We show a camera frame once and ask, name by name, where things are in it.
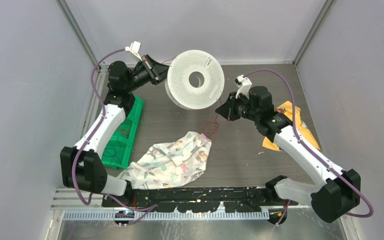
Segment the grey plastic spool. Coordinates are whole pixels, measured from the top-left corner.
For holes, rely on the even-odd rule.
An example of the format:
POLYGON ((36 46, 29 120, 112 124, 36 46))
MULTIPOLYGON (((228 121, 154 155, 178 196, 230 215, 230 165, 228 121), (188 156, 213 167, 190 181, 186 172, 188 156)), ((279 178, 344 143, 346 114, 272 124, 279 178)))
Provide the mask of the grey plastic spool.
POLYGON ((221 97, 225 76, 220 63, 202 50, 187 50, 169 65, 165 90, 169 99, 186 110, 202 110, 221 97))

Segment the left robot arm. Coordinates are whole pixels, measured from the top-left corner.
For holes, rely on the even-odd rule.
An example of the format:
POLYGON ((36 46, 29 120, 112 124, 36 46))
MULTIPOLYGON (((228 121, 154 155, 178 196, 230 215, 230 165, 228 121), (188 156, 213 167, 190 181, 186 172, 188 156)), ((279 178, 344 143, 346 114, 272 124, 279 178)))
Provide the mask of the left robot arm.
POLYGON ((131 113, 136 98, 133 91, 141 86, 162 83, 169 66, 159 63, 149 55, 129 68, 123 61, 115 61, 108 67, 108 93, 103 108, 86 135, 74 146, 65 146, 60 152, 63 185, 93 194, 114 195, 121 207, 133 202, 133 193, 125 180, 110 176, 102 163, 107 143, 116 128, 131 113))

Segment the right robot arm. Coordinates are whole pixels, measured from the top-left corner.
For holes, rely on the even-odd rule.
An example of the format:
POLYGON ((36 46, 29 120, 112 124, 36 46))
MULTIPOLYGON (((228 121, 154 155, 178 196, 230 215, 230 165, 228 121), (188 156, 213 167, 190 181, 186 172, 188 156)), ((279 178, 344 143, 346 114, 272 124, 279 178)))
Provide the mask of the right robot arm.
POLYGON ((283 175, 270 180, 265 185, 265 198, 271 205, 295 201, 332 223, 360 204, 356 191, 361 189, 361 176, 354 169, 344 170, 304 139, 293 122, 275 109, 266 87, 252 87, 249 96, 231 92, 215 112, 228 121, 244 118, 254 122, 258 132, 288 153, 313 181, 307 184, 283 175))

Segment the green three-compartment bin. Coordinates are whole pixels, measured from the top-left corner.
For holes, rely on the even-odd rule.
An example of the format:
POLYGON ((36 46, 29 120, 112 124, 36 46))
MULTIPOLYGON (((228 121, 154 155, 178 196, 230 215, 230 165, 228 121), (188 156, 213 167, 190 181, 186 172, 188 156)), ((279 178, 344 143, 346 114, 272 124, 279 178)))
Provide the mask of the green three-compartment bin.
POLYGON ((101 161, 105 167, 126 169, 130 163, 144 101, 135 97, 134 105, 106 145, 101 161))

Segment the white patterned cloth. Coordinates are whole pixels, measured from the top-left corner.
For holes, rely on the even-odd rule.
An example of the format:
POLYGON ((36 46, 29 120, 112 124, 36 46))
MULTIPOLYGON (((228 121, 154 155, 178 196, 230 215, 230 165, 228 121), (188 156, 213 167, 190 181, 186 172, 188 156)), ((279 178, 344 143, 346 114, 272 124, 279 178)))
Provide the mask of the white patterned cloth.
POLYGON ((153 144, 117 178, 129 181, 135 190, 185 186, 206 171, 211 146, 206 135, 189 131, 173 142, 153 144))

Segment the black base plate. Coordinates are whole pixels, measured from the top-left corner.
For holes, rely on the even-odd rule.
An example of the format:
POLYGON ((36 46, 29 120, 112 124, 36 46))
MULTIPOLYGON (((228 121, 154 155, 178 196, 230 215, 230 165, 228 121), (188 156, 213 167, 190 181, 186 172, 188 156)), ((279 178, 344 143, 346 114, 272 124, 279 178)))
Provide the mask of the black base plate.
POLYGON ((156 205, 153 212, 193 213, 215 212, 224 207, 227 213, 256 213, 261 207, 282 206, 285 200, 269 198, 262 187, 177 187, 165 189, 135 189, 117 199, 131 208, 144 209, 156 205))

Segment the aluminium frame rail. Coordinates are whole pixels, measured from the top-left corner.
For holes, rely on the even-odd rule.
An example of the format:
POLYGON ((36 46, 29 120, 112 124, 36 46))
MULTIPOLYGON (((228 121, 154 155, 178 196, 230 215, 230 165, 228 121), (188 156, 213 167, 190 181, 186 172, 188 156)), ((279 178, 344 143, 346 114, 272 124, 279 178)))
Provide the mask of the aluminium frame rail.
POLYGON ((170 213, 192 211, 194 213, 214 212, 224 205, 228 212, 255 212, 263 206, 280 205, 286 200, 310 206, 315 211, 343 214, 360 203, 358 195, 347 186, 329 182, 319 191, 298 195, 280 194, 274 186, 266 187, 176 187, 164 189, 129 189, 115 198, 94 194, 89 207, 145 209, 156 205, 155 211, 170 213))

